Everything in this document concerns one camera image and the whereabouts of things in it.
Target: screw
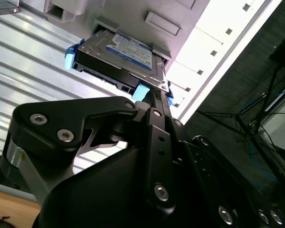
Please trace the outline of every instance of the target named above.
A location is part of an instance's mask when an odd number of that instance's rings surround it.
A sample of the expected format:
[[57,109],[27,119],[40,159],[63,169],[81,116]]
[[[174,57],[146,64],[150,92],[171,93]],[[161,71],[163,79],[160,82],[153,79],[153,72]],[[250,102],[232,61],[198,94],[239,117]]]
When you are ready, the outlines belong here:
[[38,113],[31,115],[29,119],[33,124],[37,125],[43,125],[48,121],[48,119],[44,115]]
[[169,199],[168,191],[160,184],[155,185],[154,192],[157,198],[159,198],[161,201],[165,202]]
[[181,122],[180,122],[180,121],[175,120],[174,122],[175,122],[175,123],[176,123],[176,125],[178,125],[179,127],[181,126]]
[[61,129],[57,132],[57,137],[58,139],[60,139],[61,141],[64,142],[71,142],[74,139],[74,135],[71,131],[67,130],[67,129]]
[[203,138],[201,138],[200,141],[201,141],[205,146],[209,146],[209,145],[204,141]]
[[159,111],[157,111],[157,110],[154,110],[154,114],[157,115],[157,116],[161,116],[161,115],[162,115],[162,114],[161,114]]
[[125,106],[127,106],[128,108],[134,108],[133,104],[129,103],[129,102],[126,102],[125,103]]
[[282,220],[274,211],[271,210],[270,214],[278,224],[280,224],[280,225],[282,224]]
[[262,210],[258,210],[258,214],[261,216],[262,220],[266,224],[269,224],[269,219],[267,218],[267,216],[264,214],[264,212]]
[[220,217],[224,220],[224,222],[226,222],[228,225],[232,224],[232,217],[225,208],[223,208],[222,206],[219,206],[218,212],[219,212]]

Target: dark fabric wall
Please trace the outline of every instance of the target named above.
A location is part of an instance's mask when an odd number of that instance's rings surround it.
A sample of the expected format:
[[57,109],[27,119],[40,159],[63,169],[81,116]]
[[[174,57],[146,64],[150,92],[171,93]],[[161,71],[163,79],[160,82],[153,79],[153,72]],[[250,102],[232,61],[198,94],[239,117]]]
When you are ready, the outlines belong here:
[[[285,39],[285,0],[278,6],[265,25],[237,58],[235,63],[208,95],[199,110],[204,112],[237,113],[243,105],[258,98],[267,91],[273,70],[277,63],[270,60]],[[285,88],[285,68],[278,73],[275,83],[278,83],[273,94]],[[259,111],[256,107],[243,117],[247,123]],[[221,119],[236,128],[233,119]],[[189,135],[203,135],[220,149],[226,157],[253,183],[268,186],[273,183],[256,165],[251,162],[248,153],[248,142],[241,143],[236,133],[195,113],[186,124]],[[255,160],[266,170],[268,167],[260,155]]]

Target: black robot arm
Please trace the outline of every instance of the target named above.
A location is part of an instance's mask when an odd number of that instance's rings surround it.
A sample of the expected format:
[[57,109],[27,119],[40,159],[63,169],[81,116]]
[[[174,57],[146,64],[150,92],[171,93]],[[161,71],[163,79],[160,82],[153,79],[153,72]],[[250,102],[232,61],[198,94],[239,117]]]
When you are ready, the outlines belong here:
[[[77,154],[119,141],[127,148],[73,174]],[[1,167],[42,206],[37,228],[285,227],[209,140],[187,137],[154,89],[135,104],[106,97],[20,105]]]

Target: square hole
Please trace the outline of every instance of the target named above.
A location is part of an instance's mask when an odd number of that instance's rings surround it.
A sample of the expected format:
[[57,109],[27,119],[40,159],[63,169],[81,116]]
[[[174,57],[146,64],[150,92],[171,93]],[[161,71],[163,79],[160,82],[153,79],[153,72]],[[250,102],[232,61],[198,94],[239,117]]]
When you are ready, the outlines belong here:
[[247,3],[245,3],[245,5],[243,6],[243,10],[247,12],[249,8],[250,6]]
[[130,89],[130,88],[128,88],[128,87],[126,87],[126,86],[122,86],[122,91],[125,91],[126,93],[129,92],[129,89]]
[[204,73],[204,71],[198,70],[198,74],[199,74],[199,75],[202,75],[202,73]]
[[213,51],[211,51],[210,54],[211,54],[212,56],[215,56],[215,55],[217,54],[217,51],[213,50]]
[[56,6],[53,3],[51,3],[51,5],[48,8],[48,13],[58,19],[62,19],[63,8],[60,8],[59,6]]
[[232,29],[227,29],[227,31],[226,31],[226,33],[228,34],[228,35],[230,35],[231,33],[232,33]]

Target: mounting hole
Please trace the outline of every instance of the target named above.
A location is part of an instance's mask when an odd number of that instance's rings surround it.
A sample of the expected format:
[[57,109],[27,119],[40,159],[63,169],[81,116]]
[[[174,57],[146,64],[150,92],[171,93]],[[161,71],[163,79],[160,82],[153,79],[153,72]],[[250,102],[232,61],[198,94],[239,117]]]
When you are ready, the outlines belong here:
[[128,108],[134,108],[134,105],[129,103],[129,102],[126,102],[125,103],[125,106],[127,106]]
[[165,141],[165,139],[164,139],[163,137],[161,137],[161,136],[158,136],[158,139],[159,139],[161,142],[164,142],[164,141]]
[[196,153],[195,155],[196,155],[196,158],[197,158],[197,159],[199,159],[199,160],[202,159],[202,157],[201,157],[201,155],[200,155],[199,153]]
[[203,173],[206,175],[206,176],[210,176],[210,174],[208,173],[208,171],[206,169],[202,169]]
[[159,153],[161,156],[165,156],[165,154],[166,154],[165,151],[163,151],[163,150],[159,150],[158,153]]

